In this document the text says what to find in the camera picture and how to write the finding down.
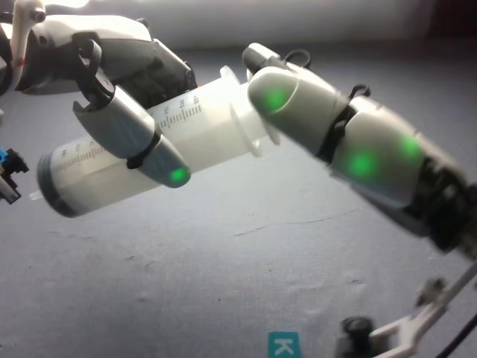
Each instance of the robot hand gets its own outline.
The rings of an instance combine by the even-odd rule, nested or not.
[[[476,195],[459,165],[358,85],[349,96],[252,44],[248,95],[263,120],[329,165],[396,223],[443,251],[477,257]]]

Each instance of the syringe barrel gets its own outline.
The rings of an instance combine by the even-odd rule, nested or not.
[[[258,113],[228,68],[222,77],[151,108],[164,135],[198,172],[252,151],[267,136]],[[49,205],[77,217],[159,186],[126,160],[114,157],[90,137],[43,156],[37,167],[40,190]]]

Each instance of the glowing green dot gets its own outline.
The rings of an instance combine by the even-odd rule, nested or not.
[[[171,173],[171,180],[175,183],[181,183],[185,181],[188,177],[189,173],[185,168],[176,169]]]
[[[283,107],[287,100],[290,99],[290,95],[283,89],[273,88],[265,96],[265,106],[270,111],[279,110]]]
[[[401,149],[408,159],[418,159],[420,157],[420,146],[417,140],[412,136],[406,136],[401,139]]]
[[[376,174],[378,163],[371,154],[355,154],[350,158],[348,169],[357,178],[371,178]]]

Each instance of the white wall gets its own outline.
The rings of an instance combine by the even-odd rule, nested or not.
[[[145,17],[155,37],[184,48],[422,37],[433,4],[434,0],[92,0],[79,11]]]

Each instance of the blue sticker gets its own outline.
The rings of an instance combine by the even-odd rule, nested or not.
[[[0,149],[0,163],[3,163],[6,157],[7,157],[7,153],[5,153],[4,151]]]
[[[268,358],[301,358],[297,332],[270,332]]]

